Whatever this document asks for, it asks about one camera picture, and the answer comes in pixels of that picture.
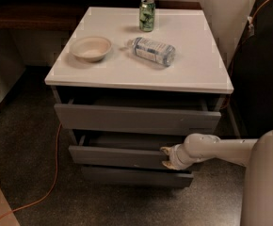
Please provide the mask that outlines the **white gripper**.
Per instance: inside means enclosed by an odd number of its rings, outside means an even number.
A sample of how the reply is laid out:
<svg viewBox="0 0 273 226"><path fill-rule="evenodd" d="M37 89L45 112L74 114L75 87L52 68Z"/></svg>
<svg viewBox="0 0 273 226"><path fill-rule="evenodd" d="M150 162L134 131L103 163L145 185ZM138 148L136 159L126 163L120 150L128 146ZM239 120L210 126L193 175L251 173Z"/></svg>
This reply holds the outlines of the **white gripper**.
<svg viewBox="0 0 273 226"><path fill-rule="evenodd" d="M195 163L195 160L189 156L183 144L161 147L160 151L169 156L169 161L162 161L163 166L169 170L185 170Z"/></svg>

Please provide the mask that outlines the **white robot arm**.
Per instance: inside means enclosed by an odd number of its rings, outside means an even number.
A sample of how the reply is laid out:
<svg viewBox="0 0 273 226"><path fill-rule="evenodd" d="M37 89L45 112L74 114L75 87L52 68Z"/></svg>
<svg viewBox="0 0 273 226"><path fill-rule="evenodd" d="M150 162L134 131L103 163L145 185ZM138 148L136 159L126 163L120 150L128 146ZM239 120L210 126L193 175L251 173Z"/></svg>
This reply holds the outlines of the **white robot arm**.
<svg viewBox="0 0 273 226"><path fill-rule="evenodd" d="M169 158L163 165L171 170L214 158L245 167L240 226L273 226L273 130L258 139L191 134L161 151Z"/></svg>

